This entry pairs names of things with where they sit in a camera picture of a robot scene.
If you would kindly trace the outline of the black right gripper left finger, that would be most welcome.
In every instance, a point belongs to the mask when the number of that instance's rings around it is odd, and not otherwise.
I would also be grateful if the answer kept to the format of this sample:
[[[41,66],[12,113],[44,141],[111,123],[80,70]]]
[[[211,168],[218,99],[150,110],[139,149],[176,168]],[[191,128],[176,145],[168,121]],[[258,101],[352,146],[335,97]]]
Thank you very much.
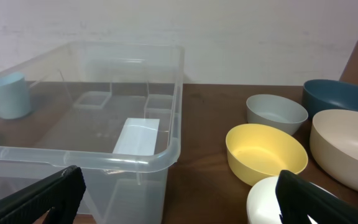
[[[66,167],[0,199],[0,223],[73,223],[85,190],[81,168]]]

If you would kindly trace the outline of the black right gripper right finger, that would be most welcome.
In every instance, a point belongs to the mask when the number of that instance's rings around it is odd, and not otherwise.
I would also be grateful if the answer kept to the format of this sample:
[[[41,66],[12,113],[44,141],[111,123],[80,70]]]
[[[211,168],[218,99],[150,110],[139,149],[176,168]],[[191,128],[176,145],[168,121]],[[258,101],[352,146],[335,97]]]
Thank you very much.
[[[358,209],[307,182],[289,170],[278,176],[275,195],[282,224],[357,224]]]

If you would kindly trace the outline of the white small bowl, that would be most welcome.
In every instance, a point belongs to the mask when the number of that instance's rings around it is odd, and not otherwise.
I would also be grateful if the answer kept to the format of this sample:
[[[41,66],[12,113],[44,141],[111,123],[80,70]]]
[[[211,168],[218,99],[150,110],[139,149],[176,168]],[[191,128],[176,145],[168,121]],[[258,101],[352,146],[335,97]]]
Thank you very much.
[[[278,176],[258,181],[247,197],[247,219],[250,224],[282,224],[281,211],[275,195]]]

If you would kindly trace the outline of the yellow small bowl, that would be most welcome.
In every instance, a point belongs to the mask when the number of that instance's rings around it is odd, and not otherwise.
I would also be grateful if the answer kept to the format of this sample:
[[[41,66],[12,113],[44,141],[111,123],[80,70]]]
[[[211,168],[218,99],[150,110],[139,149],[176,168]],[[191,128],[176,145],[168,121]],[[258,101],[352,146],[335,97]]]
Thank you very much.
[[[308,165],[308,155],[293,136],[263,124],[241,124],[225,138],[229,168],[244,183],[253,186],[282,170],[299,174]]]

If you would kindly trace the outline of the beige large bowl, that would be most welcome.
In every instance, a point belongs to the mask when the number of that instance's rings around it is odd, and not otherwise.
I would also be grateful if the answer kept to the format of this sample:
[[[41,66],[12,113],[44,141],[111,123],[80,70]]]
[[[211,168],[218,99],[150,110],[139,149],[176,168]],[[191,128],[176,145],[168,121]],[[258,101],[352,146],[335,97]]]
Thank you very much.
[[[323,110],[312,119],[310,150],[331,177],[358,191],[358,112]]]

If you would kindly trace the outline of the grey small bowl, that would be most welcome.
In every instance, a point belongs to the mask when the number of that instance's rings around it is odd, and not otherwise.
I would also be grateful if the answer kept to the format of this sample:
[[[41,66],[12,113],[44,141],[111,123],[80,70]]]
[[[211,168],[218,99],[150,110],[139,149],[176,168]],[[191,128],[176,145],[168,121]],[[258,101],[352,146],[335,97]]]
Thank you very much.
[[[295,101],[277,95],[259,94],[246,101],[247,122],[295,134],[308,119],[307,110]]]

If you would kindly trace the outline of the dark blue large bowl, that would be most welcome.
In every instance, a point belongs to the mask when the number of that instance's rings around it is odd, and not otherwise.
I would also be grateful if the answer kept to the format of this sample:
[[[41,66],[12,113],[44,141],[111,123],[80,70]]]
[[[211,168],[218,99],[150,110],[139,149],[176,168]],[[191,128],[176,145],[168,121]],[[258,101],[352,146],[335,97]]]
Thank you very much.
[[[308,80],[303,85],[301,104],[309,120],[322,110],[358,111],[358,86],[335,80]]]

